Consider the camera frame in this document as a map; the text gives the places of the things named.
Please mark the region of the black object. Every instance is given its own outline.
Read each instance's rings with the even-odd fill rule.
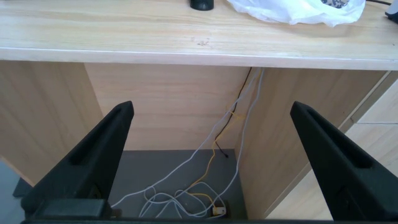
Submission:
[[[109,193],[134,110],[109,112],[21,201],[26,218],[109,217]]]
[[[290,115],[334,220],[398,221],[398,179],[314,109]]]
[[[27,195],[32,189],[33,187],[30,186],[30,184],[28,184],[24,179],[20,178],[18,180],[17,186],[14,189],[14,192],[12,193],[12,196],[15,198],[25,197],[25,195]]]
[[[117,105],[22,200],[22,223],[186,223],[112,219],[107,199],[134,111]],[[335,221],[398,221],[398,178],[320,116],[295,102],[290,115]],[[204,223],[191,220],[190,223]],[[210,220],[206,223],[219,223]],[[330,223],[259,220],[231,223]]]
[[[246,82],[248,81],[248,78],[249,78],[249,75],[250,75],[250,72],[251,72],[252,69],[253,69],[253,67],[250,67],[249,72],[248,72],[248,74],[246,75],[246,78],[244,79],[244,82],[243,82],[243,85],[242,85],[242,87],[241,87],[241,90],[239,91],[239,94],[238,94],[237,99],[239,99],[239,97],[241,97],[242,90],[243,90],[244,86],[246,85]],[[232,115],[233,115],[233,113],[235,113],[237,105],[238,105],[238,103],[235,103],[235,106],[234,106],[234,108],[232,109],[232,113],[230,113],[227,122],[225,123],[225,125],[223,126],[223,128],[221,128],[221,131],[219,131],[219,133],[217,134],[217,136],[214,138],[215,143],[216,143],[218,149],[220,150],[220,152],[221,152],[222,154],[224,154],[225,158],[228,158],[228,155],[227,155],[226,153],[223,152],[223,150],[222,150],[221,147],[218,145],[218,143],[217,143],[216,140],[217,140],[218,136],[220,136],[220,134],[225,130],[225,128],[227,127],[227,125],[229,124],[229,122],[231,121]]]
[[[192,9],[199,11],[209,11],[214,8],[214,0],[190,0]]]

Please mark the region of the wooden desk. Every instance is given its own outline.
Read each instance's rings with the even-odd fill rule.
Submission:
[[[35,184],[126,100],[126,150],[196,149],[249,67],[263,67],[240,178],[249,217],[265,218],[310,170],[293,101],[346,131],[396,80],[398,26],[385,8],[367,3],[358,22],[329,28],[261,22],[226,1],[208,12],[179,0],[1,1],[2,159]],[[220,146],[239,150],[241,129]]]

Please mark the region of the gray floor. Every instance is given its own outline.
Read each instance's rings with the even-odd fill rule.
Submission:
[[[119,169],[116,174],[111,195],[110,204],[117,202],[124,195],[142,190],[166,176],[185,159],[192,155],[193,151],[126,151],[123,152]],[[225,158],[219,152],[210,166],[210,172],[204,179],[218,193],[222,192],[229,184],[236,167],[236,159],[233,150],[225,150],[229,158]],[[176,173],[171,175],[163,183],[156,186],[158,192],[174,194],[178,189],[187,188],[192,182],[204,173],[207,162],[212,155],[211,150],[201,150],[195,157]],[[7,165],[0,161],[0,223],[17,224],[23,221],[24,212],[20,206],[20,200],[15,199],[12,193],[19,180],[19,176]],[[196,187],[192,192],[206,193],[214,198],[214,195],[205,187]],[[229,190],[222,196],[229,204],[230,218],[246,219],[243,194],[239,177],[233,182]],[[182,203],[188,211],[195,212],[201,209],[198,202],[189,197],[182,197]],[[210,202],[203,198],[205,205]],[[145,199],[142,194],[126,198],[116,208],[123,211],[123,217],[138,217]],[[146,217],[154,217],[160,211],[160,206],[153,206]],[[161,218],[178,218],[173,205],[169,205]]]

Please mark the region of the desk top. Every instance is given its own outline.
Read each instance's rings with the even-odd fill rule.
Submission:
[[[1,1],[0,59],[398,70],[398,24],[367,2],[353,24],[267,23],[216,0]]]

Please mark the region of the white cable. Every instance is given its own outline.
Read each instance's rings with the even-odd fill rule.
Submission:
[[[185,189],[184,191],[183,191],[183,190],[177,190],[176,193],[175,193],[175,195],[174,195],[174,197],[171,196],[171,195],[169,195],[169,194],[166,194],[166,193],[156,193],[156,194],[153,195],[150,199],[146,198],[146,196],[145,196],[147,202],[146,202],[145,205],[142,207],[141,212],[140,212],[140,214],[139,214],[139,217],[144,216],[145,213],[148,211],[149,206],[146,207],[146,205],[147,205],[148,203],[150,203],[150,204],[152,204],[152,203],[153,203],[153,204],[162,204],[162,203],[166,203],[166,205],[163,207],[163,209],[160,211],[160,213],[158,213],[158,215],[157,215],[156,217],[159,217],[170,203],[174,203],[175,208],[176,208],[176,211],[177,211],[177,213],[178,213],[178,215],[179,215],[180,217],[181,217],[181,214],[180,214],[180,212],[178,211],[177,206],[178,206],[179,208],[181,208],[181,210],[182,210],[185,214],[187,214],[188,216],[197,217],[197,218],[204,217],[204,216],[207,214],[207,210],[205,210],[205,211],[203,211],[203,212],[200,212],[200,213],[197,214],[197,215],[196,215],[196,214],[192,214],[192,213],[190,213],[190,212],[187,212],[187,211],[184,209],[183,205],[177,200],[177,198],[178,198],[179,196],[181,196],[182,194],[188,194],[188,190],[190,190],[192,187],[194,187],[194,186],[196,186],[196,185],[198,185],[198,184],[203,184],[203,185],[207,186],[215,195],[218,195],[217,192],[215,192],[215,190],[214,190],[213,188],[211,188],[211,187],[210,187],[208,184],[206,184],[205,182],[198,182],[198,183],[196,183],[196,184],[190,186],[189,188]],[[165,201],[161,201],[161,202],[155,202],[155,201],[153,201],[153,200],[155,199],[155,197],[158,196],[158,195],[164,195],[164,196],[169,197],[170,199],[169,199],[169,200],[165,200]],[[199,201],[199,202],[202,204],[203,209],[206,208],[205,204],[204,204],[198,197],[196,197],[196,196],[194,196],[194,195],[190,195],[190,194],[188,194],[188,195],[191,196],[191,197],[193,197],[193,198],[195,198],[197,201]],[[221,198],[220,198],[220,200],[221,200],[221,203],[223,204],[223,206],[226,207],[224,201],[223,201]]]
[[[189,189],[191,189],[194,185],[191,186],[191,187],[189,187],[189,188],[187,188],[186,190],[184,190],[182,193],[178,194],[177,196],[175,195],[175,197],[171,197],[171,195],[168,195],[168,196],[170,197],[170,200],[166,200],[166,201],[163,201],[163,202],[154,202],[154,201],[152,201],[152,199],[155,199],[155,196],[156,196],[156,195],[162,195],[162,194],[163,194],[163,193],[157,193],[157,194],[155,194],[151,199],[147,200],[147,203],[166,203],[166,205],[163,207],[163,209],[160,211],[160,213],[158,213],[158,214],[156,215],[156,218],[159,217],[159,216],[163,213],[163,211],[166,209],[167,205],[170,204],[170,203],[174,203],[175,208],[176,208],[176,210],[177,210],[177,213],[178,213],[178,215],[179,215],[180,217],[181,217],[181,214],[179,213],[177,207],[179,207],[183,212],[185,212],[188,216],[191,216],[191,217],[203,217],[204,215],[206,215],[207,211],[214,205],[214,203],[216,202],[217,199],[220,199],[221,202],[223,203],[223,206],[225,207],[224,201],[221,199],[221,195],[223,195],[223,194],[230,188],[231,184],[233,183],[233,181],[235,180],[236,176],[238,175],[239,162],[240,162],[241,153],[242,153],[243,146],[244,146],[244,136],[245,136],[245,132],[246,132],[246,127],[247,127],[247,125],[248,125],[248,119],[249,119],[249,117],[250,117],[250,114],[251,114],[251,111],[252,111],[254,105],[257,103],[257,101],[258,101],[258,99],[259,99],[259,95],[260,95],[260,91],[261,91],[261,83],[262,83],[262,78],[263,78],[263,76],[264,76],[264,71],[262,71],[262,73],[261,73],[261,77],[260,77],[260,80],[259,80],[259,86],[258,86],[258,89],[257,89],[257,96],[256,96],[256,99],[252,102],[252,104],[251,104],[251,106],[250,106],[250,108],[249,108],[248,116],[247,116],[247,118],[246,118],[246,120],[245,120],[245,123],[244,123],[244,126],[243,126],[241,147],[240,147],[240,149],[239,149],[238,160],[236,161],[236,171],[235,171],[235,174],[234,174],[233,178],[231,179],[231,182],[227,185],[227,187],[224,189],[224,191],[222,191],[222,193],[220,193],[220,194],[217,194],[208,184],[206,184],[206,183],[204,183],[204,182],[200,182],[200,183],[205,184],[207,187],[209,187],[209,189],[211,189],[211,190],[213,191],[213,193],[215,193],[217,196],[216,196],[214,202],[213,202],[208,208],[206,208],[206,209],[204,209],[203,211],[198,212],[198,213],[189,213],[189,212],[187,212],[187,211],[184,209],[184,207],[182,206],[182,204],[177,200],[177,197],[181,196],[183,193],[187,193],[187,191],[188,191]],[[223,216],[223,215],[224,215],[224,214],[218,215],[218,216],[215,216],[215,217],[210,217],[210,218],[218,218],[218,217],[221,217],[221,216]]]
[[[231,187],[231,184],[233,183],[233,181],[235,180],[236,176],[238,175],[238,171],[239,171],[239,162],[240,162],[240,158],[241,158],[241,154],[242,154],[242,150],[243,150],[243,146],[244,146],[244,135],[245,135],[245,132],[246,132],[246,127],[247,127],[247,125],[248,125],[248,121],[249,121],[249,117],[250,117],[251,111],[252,111],[254,105],[257,103],[257,101],[258,101],[258,99],[259,99],[260,91],[261,91],[261,83],[262,83],[262,78],[263,78],[263,76],[264,76],[264,70],[262,71],[261,77],[260,77],[260,80],[259,80],[259,86],[258,86],[258,89],[257,89],[257,96],[256,96],[256,99],[252,102],[252,104],[251,104],[251,106],[250,106],[250,108],[249,108],[249,111],[248,111],[247,118],[246,118],[246,120],[245,120],[245,122],[244,122],[243,130],[242,130],[241,147],[240,147],[240,149],[239,149],[239,156],[238,156],[238,159],[237,159],[237,161],[236,161],[236,171],[235,171],[235,174],[234,174],[233,178],[231,179],[231,181],[229,182],[229,184],[227,185],[227,187],[224,189],[224,191],[222,191],[222,193],[220,193],[220,194],[217,195],[217,197],[214,199],[213,203],[212,203],[211,205],[209,205],[209,207],[207,207],[206,209],[204,209],[203,211],[198,212],[198,213],[189,213],[189,216],[195,217],[195,216],[197,216],[197,215],[199,215],[199,214],[201,214],[201,213],[207,212],[207,211],[214,205],[214,203],[216,202],[216,200],[217,200],[218,198],[221,199],[221,196]]]
[[[190,195],[190,196],[196,198],[196,199],[203,205],[203,207],[204,207],[205,209],[204,209],[203,211],[201,211],[201,212],[198,212],[198,213],[189,213],[189,212],[187,212],[187,211],[185,210],[185,208],[183,207],[183,205],[177,200],[177,197],[181,196],[181,195],[184,194],[184,193],[187,193],[187,191],[188,191],[189,189],[191,189],[193,186],[195,186],[196,184],[199,184],[199,183],[196,183],[195,185],[190,186],[189,188],[185,189],[184,191],[182,191],[182,190],[176,191],[174,197],[171,196],[171,195],[169,195],[169,194],[166,194],[166,193],[156,193],[156,189],[154,188],[154,186],[155,186],[156,184],[160,183],[161,181],[165,180],[166,178],[168,178],[168,177],[169,177],[171,174],[173,174],[179,167],[183,166],[183,165],[184,165],[185,163],[187,163],[190,159],[192,159],[192,157],[196,154],[196,152],[197,152],[197,151],[202,147],[202,145],[204,145],[204,143],[208,140],[208,138],[210,137],[210,135],[212,134],[212,132],[214,131],[214,129],[215,129],[215,127],[218,125],[218,123],[219,123],[221,120],[223,120],[223,119],[225,118],[225,116],[228,114],[228,112],[223,116],[223,118],[222,118],[220,121],[218,121],[218,122],[215,124],[215,126],[213,127],[213,129],[212,129],[211,133],[209,134],[209,136],[208,136],[208,137],[205,139],[205,141],[200,145],[200,147],[192,154],[191,158],[189,158],[188,160],[186,160],[185,162],[183,162],[182,164],[180,164],[180,165],[179,165],[178,167],[176,167],[169,175],[167,175],[167,176],[164,177],[163,179],[159,180],[159,181],[156,182],[155,184],[153,184],[153,185],[151,185],[151,186],[147,187],[146,189],[141,190],[141,191],[139,191],[139,192],[134,192],[134,193],[125,195],[120,201],[118,201],[117,203],[115,203],[114,205],[112,205],[112,207],[114,207],[114,206],[116,206],[117,204],[119,204],[119,203],[120,203],[123,199],[125,199],[126,197],[132,196],[132,195],[135,195],[135,194],[139,194],[139,193],[142,193],[142,192],[144,192],[144,197],[145,197],[145,199],[147,200],[147,202],[146,202],[146,204],[143,206],[143,208],[142,208],[142,210],[141,210],[141,212],[140,212],[140,217],[143,216],[143,215],[146,213],[146,211],[148,211],[149,207],[150,207],[153,203],[155,203],[155,204],[166,203],[165,206],[163,207],[163,209],[157,214],[156,218],[159,217],[159,216],[163,213],[163,211],[166,209],[166,207],[167,207],[170,203],[174,203],[175,208],[176,208],[176,211],[177,211],[177,213],[178,213],[178,215],[179,215],[180,218],[181,218],[181,214],[180,214],[180,212],[179,212],[179,210],[178,210],[177,207],[179,207],[184,213],[186,213],[186,214],[187,214],[188,216],[190,216],[190,217],[204,217],[204,216],[207,214],[207,211],[208,211],[208,210],[214,205],[214,203],[217,201],[217,199],[221,200],[221,202],[223,203],[223,206],[225,207],[224,201],[221,199],[221,196],[231,187],[231,184],[233,183],[233,181],[235,180],[236,176],[238,175],[239,162],[240,162],[241,153],[242,153],[243,146],[244,146],[244,136],[245,136],[245,132],[246,132],[246,127],[247,127],[247,125],[248,125],[248,120],[249,120],[251,111],[252,111],[254,105],[257,103],[257,101],[258,101],[258,99],[259,99],[259,95],[260,95],[260,91],[261,91],[261,83],[262,83],[262,78],[263,78],[263,76],[264,76],[264,70],[261,72],[261,77],[260,77],[260,80],[259,80],[259,85],[258,85],[258,89],[257,89],[257,96],[256,96],[256,99],[252,102],[252,104],[251,104],[251,106],[250,106],[250,108],[249,108],[249,111],[248,111],[247,118],[246,118],[246,120],[245,120],[245,122],[244,122],[243,131],[242,131],[241,147],[240,147],[240,149],[239,149],[239,156],[238,156],[238,159],[237,159],[237,161],[236,161],[236,171],[235,171],[235,174],[234,174],[233,178],[231,179],[231,182],[227,185],[227,187],[224,189],[224,191],[222,191],[222,193],[220,193],[220,194],[217,194],[208,184],[206,184],[206,183],[204,183],[204,182],[199,182],[199,183],[201,183],[201,184],[205,184],[207,187],[209,187],[209,189],[211,189],[211,190],[217,195],[216,198],[214,199],[213,203],[212,203],[209,207],[206,208],[205,205],[203,204],[203,202],[202,202],[199,198],[197,198],[197,197],[194,196],[194,195]],[[252,85],[252,82],[254,81],[254,79],[255,79],[255,77],[253,77],[253,79],[250,81],[250,84],[249,84],[248,87],[246,88],[246,91],[244,92],[244,94],[243,94],[241,97],[239,97],[239,98],[234,102],[234,104],[236,104],[236,103],[248,92],[248,89],[250,89],[250,86]],[[146,195],[145,195],[145,191],[148,190],[148,189],[150,189],[150,188],[153,188],[153,189],[154,189],[155,195],[152,196],[150,199],[147,199],[147,197],[146,197]],[[156,198],[157,195],[165,195],[165,196],[168,196],[170,199],[169,199],[169,200],[166,200],[166,201],[162,201],[162,202],[155,202],[155,201],[153,201],[153,200],[155,200],[155,198]],[[215,216],[215,217],[210,217],[210,218],[218,218],[218,217],[221,217],[221,216],[223,216],[223,215],[224,215],[224,214],[218,215],[218,216]]]
[[[243,92],[243,94],[231,105],[231,107],[230,107],[229,110],[224,114],[224,116],[223,116],[219,121],[217,121],[217,123],[213,126],[213,129],[211,130],[210,134],[209,134],[209,135],[207,136],[207,138],[200,144],[200,146],[198,147],[198,149],[195,150],[195,152],[192,153],[192,155],[191,155],[191,157],[189,157],[189,159],[187,159],[186,161],[182,162],[179,166],[177,166],[174,170],[172,170],[172,171],[171,171],[169,174],[167,174],[164,178],[158,180],[156,183],[152,184],[151,186],[149,186],[149,187],[147,187],[147,188],[145,188],[145,189],[143,189],[143,190],[140,190],[140,191],[137,191],[137,192],[134,192],[134,193],[130,193],[130,194],[125,195],[122,199],[120,199],[118,202],[114,203],[111,207],[113,208],[113,207],[117,206],[119,203],[121,203],[121,202],[122,202],[125,198],[127,198],[127,197],[130,197],[130,196],[133,196],[133,195],[136,195],[136,194],[140,194],[140,193],[144,193],[146,190],[150,189],[151,187],[155,187],[157,184],[161,183],[162,181],[164,181],[165,179],[167,179],[168,177],[170,177],[170,176],[171,176],[177,169],[179,169],[181,166],[183,166],[184,164],[186,164],[187,162],[189,162],[189,161],[194,157],[194,155],[199,151],[199,149],[209,140],[209,138],[210,138],[211,134],[213,134],[215,128],[222,122],[222,120],[225,119],[225,117],[227,116],[227,114],[229,114],[229,112],[231,111],[231,109],[233,108],[233,106],[234,106],[236,103],[238,103],[238,102],[248,93],[248,91],[249,91],[249,89],[251,88],[251,85],[253,84],[253,81],[254,81],[255,79],[256,79],[256,76],[254,75],[253,78],[251,79],[251,81],[250,81],[248,87],[247,87],[247,88],[245,89],[245,91]]]

